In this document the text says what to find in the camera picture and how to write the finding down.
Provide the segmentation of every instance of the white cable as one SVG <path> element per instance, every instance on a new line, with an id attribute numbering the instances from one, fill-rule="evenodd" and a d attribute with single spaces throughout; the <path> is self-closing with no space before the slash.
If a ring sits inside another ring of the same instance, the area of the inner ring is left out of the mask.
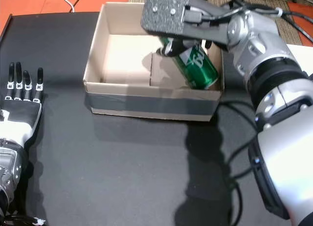
<path id="1" fill-rule="evenodd" d="M 67 2 L 70 5 L 70 7 L 72 9 L 72 12 L 75 12 L 73 4 L 70 1 L 68 1 L 68 0 L 64 0 L 64 1 Z"/>

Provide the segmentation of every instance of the gray tape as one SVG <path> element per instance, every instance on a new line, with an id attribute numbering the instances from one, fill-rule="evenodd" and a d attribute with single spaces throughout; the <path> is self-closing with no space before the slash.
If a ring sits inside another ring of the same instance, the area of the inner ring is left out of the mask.
<path id="1" fill-rule="evenodd" d="M 218 101 L 87 93 L 94 109 L 212 115 Z"/>

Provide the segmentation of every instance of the red floor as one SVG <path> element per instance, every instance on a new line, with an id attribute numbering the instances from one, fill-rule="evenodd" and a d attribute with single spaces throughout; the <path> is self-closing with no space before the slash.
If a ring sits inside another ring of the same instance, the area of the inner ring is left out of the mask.
<path id="1" fill-rule="evenodd" d="M 306 16 L 313 18 L 313 6 L 305 6 L 305 5 L 301 5 L 301 4 L 297 4 L 297 3 L 293 3 L 293 2 L 289 2 L 288 6 L 289 6 L 290 11 L 300 12 L 300 13 L 305 14 Z M 306 20 L 304 20 L 300 17 L 294 17 L 293 19 L 308 34 L 313 36 L 313 24 L 310 24 L 309 22 L 307 22 Z M 299 35 L 300 35 L 300 39 L 301 39 L 301 42 L 303 45 L 313 46 L 313 44 L 310 42 L 310 40 L 308 40 L 303 34 L 299 33 Z"/>
<path id="2" fill-rule="evenodd" d="M 80 0 L 75 6 L 75 12 L 100 11 L 101 5 L 109 1 L 127 2 L 128 0 Z M 0 0 L 0 33 L 10 14 L 27 15 L 69 10 L 70 6 L 64 0 Z"/>

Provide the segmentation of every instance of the black table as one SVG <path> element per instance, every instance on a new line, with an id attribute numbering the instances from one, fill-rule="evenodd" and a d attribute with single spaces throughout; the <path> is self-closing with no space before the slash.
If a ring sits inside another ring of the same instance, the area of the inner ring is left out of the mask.
<path id="1" fill-rule="evenodd" d="M 1 44 L 2 89 L 10 62 L 32 75 L 45 70 L 43 117 L 29 148 L 27 213 L 51 226 L 226 226 L 238 208 L 227 178 L 248 167 L 247 153 L 231 166 L 226 160 L 254 136 L 251 122 L 229 106 L 210 123 L 92 115 L 82 78 L 97 16 L 14 17 Z M 225 59 L 223 101 L 249 103 Z M 231 106 L 253 121 L 248 106 Z M 240 225 L 290 225 L 265 210 L 252 174 L 239 182 Z"/>

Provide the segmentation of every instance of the cardboard box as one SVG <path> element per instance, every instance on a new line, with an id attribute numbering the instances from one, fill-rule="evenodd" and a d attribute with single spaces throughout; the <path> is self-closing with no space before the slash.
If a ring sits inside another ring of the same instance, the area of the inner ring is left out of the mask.
<path id="1" fill-rule="evenodd" d="M 221 51 L 210 49 L 220 79 L 210 90 L 190 89 L 171 58 L 155 54 L 158 37 L 140 26 L 142 3 L 102 6 L 84 85 L 91 111 L 99 114 L 209 121 L 224 89 Z"/>

